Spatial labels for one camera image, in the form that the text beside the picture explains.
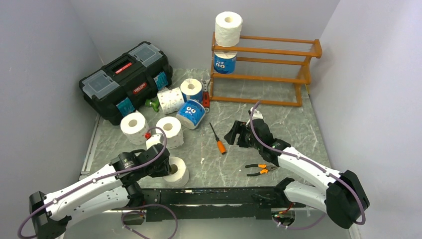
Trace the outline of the orange wooden shelf rack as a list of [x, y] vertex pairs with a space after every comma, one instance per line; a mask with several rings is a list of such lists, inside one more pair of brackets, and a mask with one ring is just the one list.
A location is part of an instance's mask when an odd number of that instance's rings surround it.
[[[308, 87], [312, 82], [310, 63], [313, 58], [322, 56], [322, 46], [319, 39], [303, 40], [263, 36], [240, 36], [237, 46], [222, 47], [217, 43], [216, 34], [212, 35], [212, 53], [218, 51], [236, 52], [236, 67], [232, 73], [219, 73], [211, 68], [209, 99], [211, 101], [236, 102], [301, 107], [302, 87]], [[259, 81], [276, 83], [282, 86], [290, 84], [293, 87], [293, 101], [283, 101], [278, 98], [265, 100], [263, 96], [250, 99], [238, 96], [218, 96], [214, 93], [216, 79], [248, 81], [247, 86], [257, 86]]]

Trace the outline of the blue paper roll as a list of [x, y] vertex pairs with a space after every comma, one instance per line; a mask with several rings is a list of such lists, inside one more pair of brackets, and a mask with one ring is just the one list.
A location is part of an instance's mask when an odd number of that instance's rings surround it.
[[237, 52], [214, 51], [213, 69], [220, 74], [231, 74], [235, 70]]

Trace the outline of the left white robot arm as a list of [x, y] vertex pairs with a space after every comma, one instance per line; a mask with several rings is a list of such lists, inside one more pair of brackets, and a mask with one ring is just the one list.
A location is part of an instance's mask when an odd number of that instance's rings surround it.
[[144, 203], [138, 181], [170, 173], [170, 153], [161, 143], [120, 153], [93, 175], [54, 193], [33, 193], [30, 216], [37, 239], [55, 239], [67, 228], [103, 211], [137, 209]]

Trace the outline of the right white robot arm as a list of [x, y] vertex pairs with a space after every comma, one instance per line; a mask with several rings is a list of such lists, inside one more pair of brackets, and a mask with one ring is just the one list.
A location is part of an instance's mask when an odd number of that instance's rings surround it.
[[256, 149], [266, 162], [287, 169], [308, 182], [283, 179], [275, 187], [277, 205], [285, 207], [289, 203], [300, 203], [310, 206], [327, 214], [344, 229], [353, 224], [365, 224], [365, 210], [370, 202], [354, 172], [340, 172], [304, 156], [289, 143], [275, 138], [263, 119], [236, 120], [224, 139], [230, 145]]

